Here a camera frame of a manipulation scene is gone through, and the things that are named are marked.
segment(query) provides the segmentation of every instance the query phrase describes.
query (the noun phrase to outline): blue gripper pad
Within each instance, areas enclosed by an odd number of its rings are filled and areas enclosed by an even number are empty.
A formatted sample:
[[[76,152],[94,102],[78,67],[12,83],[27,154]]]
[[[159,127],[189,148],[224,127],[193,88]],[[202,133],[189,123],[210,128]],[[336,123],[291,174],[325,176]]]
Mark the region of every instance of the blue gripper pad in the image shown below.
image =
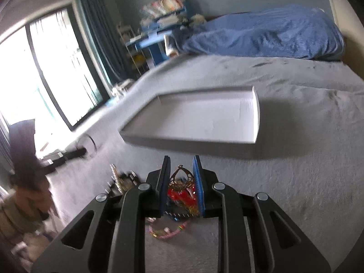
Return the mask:
[[[197,195],[198,211],[202,217],[205,216],[205,195],[203,193],[203,187],[201,182],[201,176],[203,175],[203,168],[201,166],[200,158],[198,155],[193,157],[192,162],[192,174],[195,179],[195,189]]]
[[[163,165],[161,168],[161,174],[159,178],[162,177],[162,185],[160,188],[160,196],[159,196],[159,211],[161,215],[163,215],[167,206],[167,193],[169,187],[169,180],[171,176],[171,158],[168,156],[164,156]]]

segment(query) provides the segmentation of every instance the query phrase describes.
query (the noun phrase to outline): stack of books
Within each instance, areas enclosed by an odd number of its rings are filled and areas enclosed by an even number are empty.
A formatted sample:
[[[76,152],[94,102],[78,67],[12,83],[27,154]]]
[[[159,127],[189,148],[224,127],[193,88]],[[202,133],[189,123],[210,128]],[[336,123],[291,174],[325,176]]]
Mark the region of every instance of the stack of books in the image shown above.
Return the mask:
[[[142,10],[152,18],[164,16],[183,7],[184,0],[156,0],[144,5]]]

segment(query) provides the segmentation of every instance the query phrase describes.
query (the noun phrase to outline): blue blanket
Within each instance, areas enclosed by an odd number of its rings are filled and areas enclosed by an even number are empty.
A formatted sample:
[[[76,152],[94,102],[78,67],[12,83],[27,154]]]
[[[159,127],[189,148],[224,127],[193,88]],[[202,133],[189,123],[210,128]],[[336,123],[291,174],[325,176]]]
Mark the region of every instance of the blue blanket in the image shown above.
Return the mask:
[[[339,60],[344,40],[319,8],[288,5],[265,11],[229,14],[172,33],[180,52],[246,57]]]

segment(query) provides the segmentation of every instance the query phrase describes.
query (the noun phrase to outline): window frame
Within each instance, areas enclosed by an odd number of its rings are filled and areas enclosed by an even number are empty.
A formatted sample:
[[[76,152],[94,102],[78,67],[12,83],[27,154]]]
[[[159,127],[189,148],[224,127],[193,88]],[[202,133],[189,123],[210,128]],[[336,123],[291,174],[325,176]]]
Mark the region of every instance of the window frame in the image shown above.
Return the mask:
[[[95,84],[96,84],[96,87],[98,88],[101,96],[102,96],[102,101],[97,104],[94,108],[92,108],[91,110],[89,110],[83,117],[81,117],[80,120],[78,120],[74,125],[71,125],[69,120],[67,119],[66,115],[64,114],[63,110],[61,109],[61,107],[59,106],[56,98],[54,97],[45,77],[44,77],[44,74],[43,74],[43,71],[41,70],[40,68],[40,65],[39,65],[39,62],[38,62],[38,59],[37,59],[37,56],[36,56],[36,53],[35,53],[35,50],[34,50],[34,45],[33,45],[33,40],[32,40],[32,36],[30,34],[30,25],[32,23],[35,23],[37,20],[41,19],[41,18],[44,18],[44,17],[47,17],[49,15],[53,15],[55,13],[57,13],[58,11],[61,11],[63,9],[66,9],[67,10],[67,14],[70,18],[70,22],[71,22],[71,26],[72,26],[72,29],[73,29],[73,32],[76,36],[76,40],[77,40],[77,43],[78,43],[78,46],[81,50],[81,53],[82,53],[82,56],[84,57],[84,60],[86,62],[86,65],[90,71],[90,74],[92,76],[92,78],[94,79],[95,81]],[[38,70],[38,74],[39,74],[39,77],[41,78],[41,81],[45,87],[45,90],[47,91],[53,105],[55,106],[56,110],[58,111],[59,115],[61,116],[62,120],[64,121],[64,123],[67,125],[67,127],[70,129],[70,131],[74,131],[77,127],[79,127],[79,125],[81,125],[86,119],[88,119],[95,111],[97,111],[100,107],[102,107],[109,99],[110,99],[110,95],[107,91],[107,89],[105,88],[97,70],[96,70],[96,67],[91,59],[91,56],[86,48],[86,44],[83,40],[83,37],[82,37],[82,34],[81,34],[81,30],[80,30],[80,27],[77,23],[77,19],[76,19],[76,15],[75,15],[75,12],[73,10],[73,6],[72,6],[72,3],[68,3],[66,5],[63,5],[61,7],[58,7],[56,9],[52,9],[51,11],[48,11],[46,13],[43,13],[42,15],[32,19],[32,20],[29,20],[27,21],[23,27],[25,27],[25,30],[26,30],[26,34],[27,34],[27,39],[28,39],[28,44],[29,44],[29,47],[30,47],[30,51],[32,53],[32,57],[33,57],[33,60],[34,60],[34,63],[36,65],[36,68]]]

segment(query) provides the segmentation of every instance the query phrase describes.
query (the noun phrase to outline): white tray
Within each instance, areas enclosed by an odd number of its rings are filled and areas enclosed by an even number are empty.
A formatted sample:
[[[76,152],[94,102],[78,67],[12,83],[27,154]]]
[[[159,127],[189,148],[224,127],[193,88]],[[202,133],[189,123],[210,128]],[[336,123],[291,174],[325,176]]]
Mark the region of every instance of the white tray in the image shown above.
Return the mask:
[[[254,87],[184,91],[156,96],[120,135],[125,142],[150,147],[168,148],[179,141],[253,144],[259,120]]]

